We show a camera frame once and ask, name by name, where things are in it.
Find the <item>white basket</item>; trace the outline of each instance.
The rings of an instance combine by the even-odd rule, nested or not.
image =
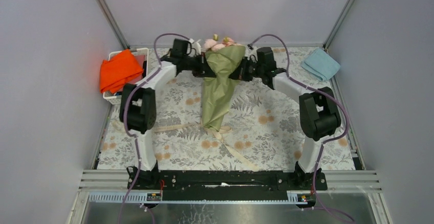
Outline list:
[[[130,49],[131,53],[134,56],[137,55],[145,55],[145,61],[146,61],[146,74],[148,74],[148,70],[149,70],[149,49],[148,48],[140,48],[140,49]],[[113,58],[115,55],[119,54],[122,51],[116,51],[116,52],[111,52],[108,56],[108,60],[110,61],[111,58]],[[110,102],[112,105],[119,105],[121,103],[122,100],[122,96],[121,95],[113,95],[110,91],[106,91],[102,94],[102,97],[104,98],[104,100]]]

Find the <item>green fabric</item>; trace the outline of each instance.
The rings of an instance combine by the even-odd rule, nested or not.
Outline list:
[[[223,117],[229,112],[235,86],[240,82],[229,79],[229,75],[239,66],[245,52],[245,46],[229,46],[205,53],[209,67],[216,74],[216,78],[204,78],[202,123],[205,128],[220,130]]]

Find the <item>floral tablecloth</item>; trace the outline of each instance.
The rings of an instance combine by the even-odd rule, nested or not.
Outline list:
[[[290,74],[309,86],[330,86],[301,68],[301,62],[316,48],[289,48]],[[168,49],[158,49],[160,56]],[[273,48],[278,67],[286,68],[285,50]],[[155,53],[149,52],[150,71],[157,66]],[[180,73],[157,92],[155,126],[199,123],[203,80],[189,72]],[[133,141],[119,121],[115,106],[103,143],[98,169],[125,169],[134,164]],[[223,126],[232,131],[225,142],[262,170],[291,170],[302,154],[304,135],[299,124],[298,104],[284,94],[263,85],[259,79],[241,82],[232,97],[230,112]],[[166,170],[250,170],[199,125],[154,134],[154,151],[159,169]],[[346,139],[325,146],[322,168],[354,169]]]

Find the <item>folded blue towel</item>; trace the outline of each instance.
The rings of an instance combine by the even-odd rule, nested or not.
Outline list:
[[[332,78],[340,69],[340,65],[322,49],[317,48],[301,63],[306,71],[312,73],[320,81]]]

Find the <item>orange cloth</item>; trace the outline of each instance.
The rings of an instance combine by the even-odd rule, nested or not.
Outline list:
[[[101,93],[109,90],[112,94],[123,88],[129,81],[143,73],[134,55],[126,49],[110,61],[103,60],[99,73],[99,90]]]

